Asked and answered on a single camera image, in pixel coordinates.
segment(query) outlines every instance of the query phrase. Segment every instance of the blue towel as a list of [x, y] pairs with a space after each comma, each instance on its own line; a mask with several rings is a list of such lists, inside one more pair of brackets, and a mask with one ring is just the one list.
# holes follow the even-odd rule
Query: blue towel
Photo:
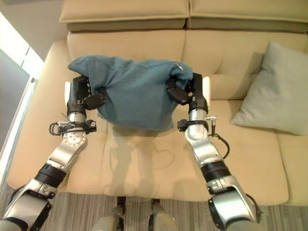
[[105, 87], [108, 99], [99, 115], [129, 128], [168, 130], [173, 128], [172, 113], [177, 106], [167, 93], [166, 82], [177, 79], [184, 89], [193, 78], [190, 67], [169, 60], [134, 62], [120, 57], [85, 55], [68, 68], [89, 78], [92, 94]]

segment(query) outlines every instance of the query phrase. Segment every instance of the gray pillow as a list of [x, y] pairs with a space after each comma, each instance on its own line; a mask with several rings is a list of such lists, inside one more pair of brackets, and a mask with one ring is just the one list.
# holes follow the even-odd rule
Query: gray pillow
[[262, 68], [231, 123], [305, 135], [308, 54], [270, 41]]

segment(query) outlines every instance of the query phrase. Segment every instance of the sofa seat cushion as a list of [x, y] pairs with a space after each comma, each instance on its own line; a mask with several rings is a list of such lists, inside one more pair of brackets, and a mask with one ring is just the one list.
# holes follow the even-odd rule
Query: sofa seat cushion
[[308, 135], [278, 132], [277, 136], [289, 184], [287, 205], [308, 206]]
[[65, 0], [61, 22], [70, 31], [183, 28], [187, 0]]
[[211, 78], [215, 100], [244, 99], [258, 75], [270, 40], [305, 52], [305, 34], [187, 30], [183, 62]]
[[308, 31], [306, 0], [190, 0], [189, 28]]
[[[108, 53], [104, 49], [111, 53], [112, 47], [106, 44], [97, 52]], [[117, 48], [114, 51], [122, 55]], [[65, 42], [55, 42], [17, 143], [8, 176], [12, 187], [34, 177], [61, 142], [61, 137], [48, 133], [48, 126], [61, 120], [61, 112], [65, 112], [64, 87], [61, 86], [76, 76], [66, 68], [69, 63]], [[213, 101], [210, 108], [211, 114], [218, 115], [217, 132], [231, 146], [227, 165], [244, 190], [259, 203], [284, 203], [288, 200], [288, 187], [276, 134], [268, 129], [230, 124], [241, 103]], [[87, 114], [88, 119], [97, 121], [97, 132], [88, 136], [88, 146], [80, 154], [62, 191], [187, 201], [205, 201], [210, 197], [183, 133], [176, 129], [162, 133], [123, 129], [101, 119], [95, 110]], [[173, 121], [187, 117], [187, 107], [181, 106], [173, 114]], [[220, 143], [218, 149], [222, 153], [226, 151]]]

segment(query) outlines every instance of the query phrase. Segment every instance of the sofa cushion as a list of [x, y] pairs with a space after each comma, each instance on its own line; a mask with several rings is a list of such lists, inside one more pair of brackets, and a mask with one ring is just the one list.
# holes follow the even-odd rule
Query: sofa cushion
[[190, 0], [188, 28], [308, 31], [306, 0]]
[[187, 0], [65, 0], [60, 21], [70, 31], [183, 28]]
[[183, 62], [210, 76], [212, 99], [244, 99], [259, 73], [270, 40], [305, 51], [305, 34], [244, 31], [186, 31]]
[[278, 142], [289, 184], [287, 205], [308, 206], [308, 135], [278, 132]]
[[[72, 51], [72, 44], [76, 45], [74, 42], [85, 39], [78, 49], [73, 49], [75, 54], [118, 54], [139, 57], [140, 60], [162, 56], [181, 58], [181, 52], [175, 51], [177, 46], [182, 47], [183, 44], [168, 42], [174, 38], [184, 40], [184, 34], [180, 36], [181, 31], [166, 31], [165, 35], [159, 31], [142, 32], [142, 35], [140, 32], [134, 35], [125, 32], [103, 33], [91, 34], [88, 39], [82, 35], [70, 35], [69, 42]], [[123, 38], [128, 38], [125, 40], [126, 49], [121, 49], [115, 42], [117, 39], [123, 41]], [[160, 46], [160, 43], [165, 42], [170, 46], [169, 49]], [[66, 68], [69, 63], [65, 42], [54, 43], [14, 154], [8, 177], [8, 183], [13, 187], [25, 184], [34, 177], [61, 142], [61, 137], [48, 133], [48, 126], [61, 120], [61, 112], [65, 112], [64, 82], [76, 76]], [[226, 163], [244, 190], [259, 203], [284, 203], [288, 200], [288, 187], [276, 134], [268, 129], [241, 128], [230, 124], [229, 120], [239, 110], [241, 103], [213, 101], [211, 104], [210, 113], [218, 115], [217, 133], [231, 146]], [[174, 123], [188, 117], [187, 109], [183, 106], [176, 109]], [[89, 111], [87, 115], [88, 119], [97, 121], [97, 132], [88, 135], [88, 146], [80, 154], [63, 191], [189, 201], [205, 201], [210, 197], [183, 133], [176, 129], [163, 133], [123, 129], [107, 123], [98, 117], [96, 111]], [[223, 144], [217, 143], [217, 147], [222, 154], [225, 153]]]

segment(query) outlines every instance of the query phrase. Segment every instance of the sofa armrest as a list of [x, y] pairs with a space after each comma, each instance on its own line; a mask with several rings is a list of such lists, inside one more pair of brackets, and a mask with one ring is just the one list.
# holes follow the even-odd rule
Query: sofa armrest
[[54, 42], [46, 58], [13, 156], [7, 179], [13, 188], [24, 185], [30, 178], [35, 177], [62, 140], [61, 137], [50, 135], [48, 127], [52, 122], [64, 120], [61, 115], [66, 112], [63, 83], [76, 76], [67, 69], [69, 63], [66, 41]]

